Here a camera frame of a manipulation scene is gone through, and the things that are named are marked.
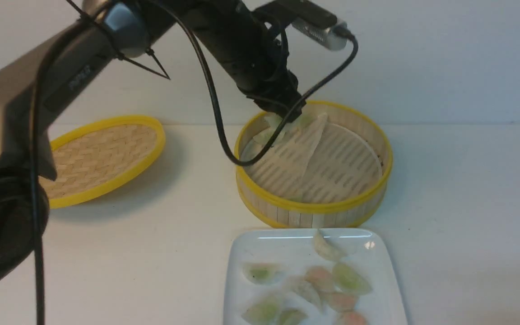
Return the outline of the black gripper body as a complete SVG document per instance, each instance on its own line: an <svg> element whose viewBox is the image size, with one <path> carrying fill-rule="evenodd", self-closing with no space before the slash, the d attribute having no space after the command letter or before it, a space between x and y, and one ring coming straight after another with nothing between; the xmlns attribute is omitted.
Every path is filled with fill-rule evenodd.
<svg viewBox="0 0 520 325"><path fill-rule="evenodd" d="M208 0L206 18L206 49L237 88L264 111L299 117L306 100L287 68L291 15L276 1L250 10L241 0Z"/></svg>

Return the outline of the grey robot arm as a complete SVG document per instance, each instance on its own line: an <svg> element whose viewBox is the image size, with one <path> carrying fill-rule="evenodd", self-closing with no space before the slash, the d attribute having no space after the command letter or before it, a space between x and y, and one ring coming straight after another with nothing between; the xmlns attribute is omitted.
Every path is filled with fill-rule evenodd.
<svg viewBox="0 0 520 325"><path fill-rule="evenodd" d="M133 62L173 25L186 32L204 70L218 131L219 102L201 45L263 111L291 122L306 96L287 69L288 47L266 27L265 8L241 0L87 0L79 19L0 69L0 280L31 253L42 293L42 234L56 179L48 129L112 61Z"/></svg>

